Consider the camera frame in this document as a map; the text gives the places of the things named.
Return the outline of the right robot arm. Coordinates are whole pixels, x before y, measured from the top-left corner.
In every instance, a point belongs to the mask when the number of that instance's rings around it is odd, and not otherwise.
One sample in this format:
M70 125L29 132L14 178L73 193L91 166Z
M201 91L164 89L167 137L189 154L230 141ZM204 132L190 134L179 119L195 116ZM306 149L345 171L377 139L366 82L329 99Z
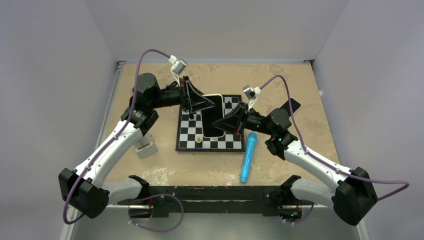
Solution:
M289 132L292 123L283 108L275 108L263 116L247 110L247 104L241 102L211 125L229 134L238 135L248 129L269 135L265 145L272 155L301 167L321 181L317 184L300 177L286 181L280 196L288 204L307 200L323 205L332 208L345 223L356 226L378 202L365 169L340 165L303 146L300 139Z

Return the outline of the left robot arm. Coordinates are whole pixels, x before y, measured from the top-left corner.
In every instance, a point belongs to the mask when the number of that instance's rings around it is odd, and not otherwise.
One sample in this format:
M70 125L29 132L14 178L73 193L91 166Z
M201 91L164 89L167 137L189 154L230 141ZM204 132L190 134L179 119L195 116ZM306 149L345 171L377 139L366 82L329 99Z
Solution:
M64 218L68 206L93 219L111 203L131 199L142 205L148 201L149 191L139 177L130 176L114 186L104 182L127 150L140 142L155 124L159 117L156 110L171 106L181 106L193 115L214 108L216 104L194 87L188 76L160 88L152 73L140 74L135 80L129 106L112 133L84 162L59 173L61 197L65 201Z

